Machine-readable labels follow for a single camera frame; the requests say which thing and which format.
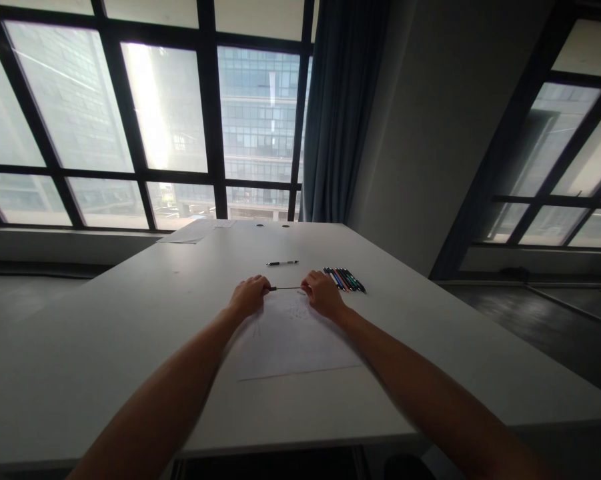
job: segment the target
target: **hand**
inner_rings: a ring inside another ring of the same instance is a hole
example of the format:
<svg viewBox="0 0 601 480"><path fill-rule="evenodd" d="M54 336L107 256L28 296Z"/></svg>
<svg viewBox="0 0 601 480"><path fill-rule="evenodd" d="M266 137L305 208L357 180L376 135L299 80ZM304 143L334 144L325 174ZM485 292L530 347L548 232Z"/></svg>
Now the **hand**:
<svg viewBox="0 0 601 480"><path fill-rule="evenodd" d="M311 270L300 284L309 297L309 304L324 317L335 321L347 310L334 279L322 272Z"/></svg>
<svg viewBox="0 0 601 480"><path fill-rule="evenodd" d="M269 280L262 275L243 280L233 291L229 308L244 320L262 307L262 297L269 293L270 287Z"/></svg>

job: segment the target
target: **paper on table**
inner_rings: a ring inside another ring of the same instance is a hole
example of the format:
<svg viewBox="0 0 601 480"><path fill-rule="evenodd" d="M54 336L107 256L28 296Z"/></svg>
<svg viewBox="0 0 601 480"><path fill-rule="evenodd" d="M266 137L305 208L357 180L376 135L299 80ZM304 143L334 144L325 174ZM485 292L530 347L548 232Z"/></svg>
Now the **paper on table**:
<svg viewBox="0 0 601 480"><path fill-rule="evenodd" d="M305 295L272 292L245 323L234 346L239 380L362 364L345 333L310 308Z"/></svg>
<svg viewBox="0 0 601 480"><path fill-rule="evenodd" d="M234 223L235 220L194 220L189 225L158 241L168 243L198 243L213 230L217 228L230 228Z"/></svg>

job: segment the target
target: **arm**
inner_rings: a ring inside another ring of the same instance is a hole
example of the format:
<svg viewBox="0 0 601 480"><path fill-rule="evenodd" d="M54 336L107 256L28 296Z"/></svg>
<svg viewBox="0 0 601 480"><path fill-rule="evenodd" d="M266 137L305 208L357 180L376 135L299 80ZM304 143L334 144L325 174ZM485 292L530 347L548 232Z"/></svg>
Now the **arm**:
<svg viewBox="0 0 601 480"><path fill-rule="evenodd" d="M310 305L342 328L403 412L469 478L547 478L549 472L496 416L433 363L347 307L334 281L311 271Z"/></svg>
<svg viewBox="0 0 601 480"><path fill-rule="evenodd" d="M227 342L270 286L261 275L241 282L227 308L131 396L68 478L158 478L193 428Z"/></svg>

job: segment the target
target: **forearm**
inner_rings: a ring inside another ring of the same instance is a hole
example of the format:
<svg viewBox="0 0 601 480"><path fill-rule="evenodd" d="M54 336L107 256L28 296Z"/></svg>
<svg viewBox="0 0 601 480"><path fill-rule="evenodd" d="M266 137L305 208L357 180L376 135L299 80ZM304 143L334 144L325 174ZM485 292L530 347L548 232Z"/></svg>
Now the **forearm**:
<svg viewBox="0 0 601 480"><path fill-rule="evenodd" d="M111 420L69 478L157 478L191 431L241 321L223 310L167 360Z"/></svg>
<svg viewBox="0 0 601 480"><path fill-rule="evenodd" d="M334 321L401 409L467 476L545 473L517 436L433 363L351 309Z"/></svg>

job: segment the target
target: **left hand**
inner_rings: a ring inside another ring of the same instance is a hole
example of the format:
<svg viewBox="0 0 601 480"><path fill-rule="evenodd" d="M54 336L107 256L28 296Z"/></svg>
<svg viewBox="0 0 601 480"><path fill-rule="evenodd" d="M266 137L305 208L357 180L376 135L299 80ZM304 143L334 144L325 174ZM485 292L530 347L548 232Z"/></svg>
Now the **left hand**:
<svg viewBox="0 0 601 480"><path fill-rule="evenodd" d="M253 315L262 307L262 297L269 293L270 287L269 280L262 275L243 280L233 291L229 308L241 319Z"/></svg>

